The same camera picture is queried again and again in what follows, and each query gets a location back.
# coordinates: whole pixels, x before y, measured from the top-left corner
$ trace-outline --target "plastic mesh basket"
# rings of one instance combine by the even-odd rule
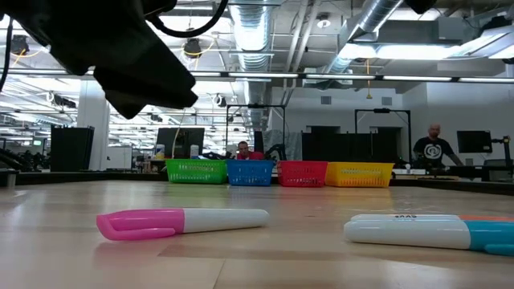
[[[222,184],[226,181],[225,161],[166,160],[168,179],[174,183]]]
[[[334,162],[327,167],[327,185],[341,187],[389,186],[394,164]]]
[[[279,161],[279,183],[289,187],[322,187],[326,161]]]
[[[274,161],[226,162],[228,180],[231,185],[270,185]]]

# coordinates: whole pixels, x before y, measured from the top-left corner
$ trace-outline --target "wooden table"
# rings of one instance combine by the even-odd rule
[[[109,242],[95,217],[173,206],[260,208],[267,228]],[[348,243],[355,214],[514,217],[514,198],[395,187],[296,189],[92,181],[0,191],[2,288],[512,288],[514,258]]]

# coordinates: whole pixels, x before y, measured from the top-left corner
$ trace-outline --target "yellow basket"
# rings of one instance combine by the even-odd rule
[[[326,185],[340,187],[389,187],[394,164],[328,163]]]

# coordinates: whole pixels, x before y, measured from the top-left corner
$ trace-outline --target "man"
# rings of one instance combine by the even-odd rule
[[[251,152],[248,150],[248,143],[241,141],[238,144],[238,160],[262,160],[264,159],[263,153]]]
[[[414,154],[418,162],[425,169],[444,167],[443,154],[447,155],[456,165],[463,165],[462,161],[454,154],[450,144],[439,138],[441,125],[431,124],[428,128],[428,136],[419,139],[414,145]]]

